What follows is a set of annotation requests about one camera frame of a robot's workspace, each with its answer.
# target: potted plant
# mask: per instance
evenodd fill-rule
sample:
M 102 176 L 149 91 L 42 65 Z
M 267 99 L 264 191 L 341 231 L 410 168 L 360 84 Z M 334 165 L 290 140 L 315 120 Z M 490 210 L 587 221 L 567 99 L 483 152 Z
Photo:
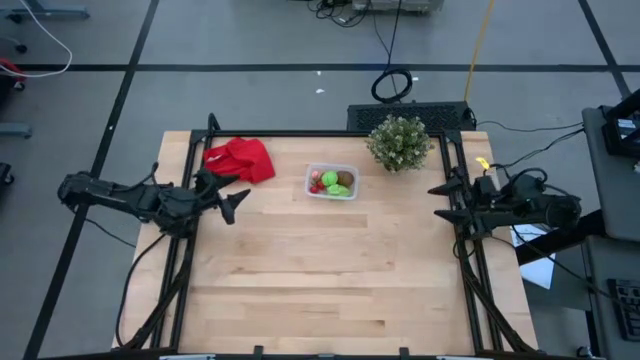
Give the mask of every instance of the potted plant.
M 391 173 L 422 168 L 431 146 L 420 118 L 407 120 L 393 115 L 387 115 L 366 142 L 376 162 Z

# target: white cable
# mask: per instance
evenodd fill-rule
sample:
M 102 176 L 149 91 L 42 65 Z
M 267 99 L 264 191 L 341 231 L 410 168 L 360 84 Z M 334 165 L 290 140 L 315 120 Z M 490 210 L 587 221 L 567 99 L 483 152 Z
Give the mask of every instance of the white cable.
M 33 21 L 36 22 L 36 24 L 40 27 L 40 29 L 42 29 L 42 31 L 44 31 L 47 35 L 49 35 L 50 38 L 52 38 L 55 42 L 57 42 L 60 46 L 62 46 L 68 53 L 69 53 L 69 61 L 67 61 L 67 65 L 65 65 L 65 67 L 62 70 L 58 70 L 58 71 L 54 71 L 54 72 L 50 72 L 50 73 L 46 73 L 46 74 L 21 74 L 21 73 L 17 73 L 14 71 L 11 71 L 9 69 L 7 69 L 6 67 L 4 67 L 2 64 L 0 64 L 0 69 L 6 71 L 7 73 L 13 75 L 13 76 L 18 76 L 18 77 L 25 77 L 25 78 L 39 78 L 39 77 L 47 77 L 47 76 L 53 76 L 53 75 L 60 75 L 63 72 L 67 71 L 67 69 L 69 68 L 69 66 L 71 65 L 71 61 L 73 60 L 73 53 L 71 52 L 71 50 L 69 50 L 68 47 L 66 47 L 60 40 L 58 40 L 58 38 L 56 38 L 55 36 L 53 36 L 49 30 L 47 30 L 44 26 L 42 26 L 42 24 L 40 24 L 40 21 L 38 21 L 38 19 L 36 18 L 36 16 L 33 14 L 33 12 L 31 12 L 31 8 L 29 7 L 29 5 L 27 5 L 24 0 L 20 0 L 20 2 L 22 3 L 22 6 L 25 7 L 25 9 L 27 9 L 27 11 L 29 12 L 29 15 L 31 15 L 31 17 L 33 18 Z

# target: table leg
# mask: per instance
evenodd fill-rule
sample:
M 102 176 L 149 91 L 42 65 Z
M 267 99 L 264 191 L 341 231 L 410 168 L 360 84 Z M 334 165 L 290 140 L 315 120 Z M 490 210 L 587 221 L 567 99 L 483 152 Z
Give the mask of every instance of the table leg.
M 554 230 L 529 241 L 529 244 L 540 250 L 543 254 L 551 255 L 584 242 L 589 235 L 605 235 L 602 210 L 596 210 L 581 217 L 577 226 L 568 232 Z M 542 258 L 540 254 L 531 250 L 531 248 L 526 245 L 516 247 L 516 256 L 518 257 L 518 263 L 520 265 L 528 264 Z
M 58 17 L 79 17 L 81 19 L 87 19 L 89 12 L 86 6 L 56 6 L 49 7 L 43 5 L 39 0 L 25 0 L 27 5 L 31 8 L 31 11 L 39 19 L 58 18 Z M 14 22 L 20 22 L 22 19 L 30 19 L 31 16 L 25 8 L 9 8 L 0 7 L 0 13 L 4 14 L 13 20 Z

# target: floor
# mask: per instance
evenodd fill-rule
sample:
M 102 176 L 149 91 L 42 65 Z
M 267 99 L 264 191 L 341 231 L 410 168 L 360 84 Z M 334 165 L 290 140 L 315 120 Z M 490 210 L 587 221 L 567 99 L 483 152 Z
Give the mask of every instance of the floor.
M 386 62 L 370 16 L 342 29 L 316 19 L 303 1 L 50 3 L 85 4 L 91 18 L 44 22 L 73 50 L 74 66 L 30 80 L 0 115 L 34 127 L 29 140 L 0 139 L 0 161 L 13 166 L 17 179 L 0 205 L 5 359 L 22 356 L 69 232 L 73 216 L 56 198 L 67 173 L 99 168 L 103 160 L 104 179 L 135 182 L 155 160 L 164 131 L 202 128 L 209 112 L 224 129 L 344 129 L 348 105 L 374 103 L 369 89 Z M 407 100 L 462 99 L 487 4 L 447 0 L 440 12 L 400 18 L 393 61 L 410 64 L 416 78 Z M 568 125 L 581 121 L 583 108 L 614 104 L 640 87 L 638 11 L 633 0 L 497 0 L 469 99 L 479 121 Z M 377 19 L 389 41 L 393 14 Z M 24 55 L 0 46 L 3 57 L 33 71 L 65 63 L 66 53 L 33 22 L 2 25 L 0 34 L 29 46 Z M 391 87 L 384 87 L 388 95 Z M 489 132 L 498 162 L 563 134 L 490 124 L 481 130 Z M 99 149 L 111 135 L 104 143 L 110 146 Z M 584 135 L 522 166 L 543 167 L 550 183 L 582 198 L 585 213 L 599 207 Z M 129 241 L 137 238 L 139 225 L 129 217 L 100 209 L 89 217 Z M 40 356 L 108 351 L 132 255 L 84 226 Z M 580 256 L 575 248 L 558 259 L 580 269 Z M 527 286 L 542 349 L 571 355 L 588 342 L 583 313 L 566 309 L 585 306 L 571 295 L 578 290 L 558 272 L 551 291 Z

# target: toy fruit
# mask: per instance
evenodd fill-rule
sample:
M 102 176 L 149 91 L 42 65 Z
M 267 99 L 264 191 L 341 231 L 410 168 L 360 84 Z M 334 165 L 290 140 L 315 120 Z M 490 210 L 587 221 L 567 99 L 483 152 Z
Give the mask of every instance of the toy fruit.
M 350 187 L 353 185 L 355 178 L 353 174 L 348 171 L 338 171 L 338 184 Z
M 329 187 L 338 183 L 338 174 L 335 171 L 327 171 L 322 174 L 322 182 Z
M 345 186 L 333 184 L 327 187 L 327 193 L 332 196 L 350 196 L 351 191 L 347 189 Z

